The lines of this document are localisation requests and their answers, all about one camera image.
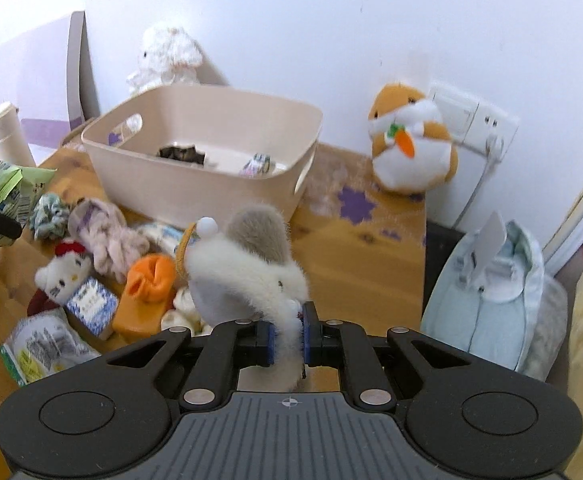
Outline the green plaid scrunchie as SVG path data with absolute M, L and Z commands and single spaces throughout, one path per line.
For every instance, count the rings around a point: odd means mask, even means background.
M 67 233 L 71 206 L 55 193 L 45 193 L 29 218 L 29 228 L 36 240 L 61 240 Z

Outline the white fluffy plush toy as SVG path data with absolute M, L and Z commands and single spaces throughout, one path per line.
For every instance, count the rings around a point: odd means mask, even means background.
M 240 371 L 242 390 L 293 392 L 302 382 L 302 306 L 309 285 L 293 260 L 287 223 L 267 204 L 233 214 L 223 229 L 211 217 L 197 222 L 186 252 L 187 285 L 206 324 L 244 318 L 276 330 L 273 363 Z

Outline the orange square bottle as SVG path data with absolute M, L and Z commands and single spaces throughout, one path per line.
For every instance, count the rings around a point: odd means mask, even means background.
M 161 332 L 162 316 L 173 309 L 175 292 L 157 302 L 147 302 L 140 298 L 123 294 L 113 317 L 112 329 L 125 341 L 134 342 L 149 338 Z

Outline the orange sock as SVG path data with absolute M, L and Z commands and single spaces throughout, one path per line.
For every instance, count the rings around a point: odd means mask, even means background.
M 175 262 L 172 257 L 149 254 L 131 266 L 124 294 L 134 300 L 153 304 L 168 298 L 175 279 Z

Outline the lavender knotted socks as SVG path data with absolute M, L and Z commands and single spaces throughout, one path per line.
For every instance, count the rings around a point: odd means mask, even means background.
M 100 275 L 124 284 L 131 266 L 149 252 L 142 233 L 128 226 L 121 210 L 97 198 L 81 198 L 68 219 L 68 233 L 93 256 Z

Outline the white green snack bag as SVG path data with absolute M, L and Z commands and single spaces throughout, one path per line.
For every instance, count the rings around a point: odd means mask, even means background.
M 22 318 L 0 346 L 0 357 L 19 387 L 100 357 L 80 337 L 64 310 Z

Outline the blue white tissue pack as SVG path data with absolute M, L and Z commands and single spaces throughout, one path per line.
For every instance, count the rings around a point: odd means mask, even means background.
M 96 278 L 88 278 L 66 303 L 67 310 L 86 330 L 100 340 L 107 340 L 119 298 Z

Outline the cream satin scrunchie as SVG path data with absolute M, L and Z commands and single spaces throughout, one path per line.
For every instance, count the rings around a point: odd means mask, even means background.
M 212 327 L 200 316 L 187 287 L 182 287 L 176 292 L 173 308 L 162 315 L 161 329 L 169 330 L 174 327 L 188 328 L 192 336 L 206 336 L 212 332 Z

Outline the white tumbler cup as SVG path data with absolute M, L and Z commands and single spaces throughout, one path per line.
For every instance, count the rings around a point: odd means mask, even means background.
M 18 108 L 9 101 L 0 103 L 0 160 L 17 166 L 36 166 L 21 128 Z

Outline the Hello Kitty plush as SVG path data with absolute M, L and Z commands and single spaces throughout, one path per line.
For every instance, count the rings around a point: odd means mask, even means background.
M 64 307 L 93 271 L 92 257 L 87 249 L 72 238 L 62 240 L 56 245 L 52 260 L 35 272 L 36 291 L 26 315 Z

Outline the white phone stand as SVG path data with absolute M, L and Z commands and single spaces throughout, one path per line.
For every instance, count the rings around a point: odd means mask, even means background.
M 463 259 L 459 283 L 470 287 L 497 256 L 507 240 L 505 223 L 498 211 L 493 211 L 488 221 L 474 238 Z

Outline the beige plastic storage bin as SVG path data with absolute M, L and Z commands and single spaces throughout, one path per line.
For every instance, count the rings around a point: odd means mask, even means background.
M 222 86 L 161 86 L 100 116 L 82 142 L 110 202 L 184 229 L 201 217 L 224 226 L 235 212 L 270 204 L 290 219 L 305 192 L 323 114 L 311 104 Z M 203 166 L 157 157 L 195 145 Z M 273 174 L 239 174 L 256 153 Z

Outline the orange hamster plush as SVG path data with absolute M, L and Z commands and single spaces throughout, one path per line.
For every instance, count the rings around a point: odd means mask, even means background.
M 450 182 L 459 155 L 437 104 L 406 84 L 386 84 L 369 111 L 372 173 L 385 192 L 423 194 Z

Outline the white fluffy lamb plush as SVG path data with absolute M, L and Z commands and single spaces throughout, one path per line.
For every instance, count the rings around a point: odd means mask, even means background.
M 199 84 L 203 54 L 183 28 L 169 27 L 140 49 L 137 70 L 126 83 L 131 96 L 166 84 Z

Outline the white wall outlet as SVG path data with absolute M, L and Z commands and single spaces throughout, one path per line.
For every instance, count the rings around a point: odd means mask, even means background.
M 437 104 L 453 140 L 476 154 L 487 154 L 488 140 L 497 139 L 502 160 L 519 127 L 519 118 L 482 98 L 442 82 L 434 82 L 428 96 Z

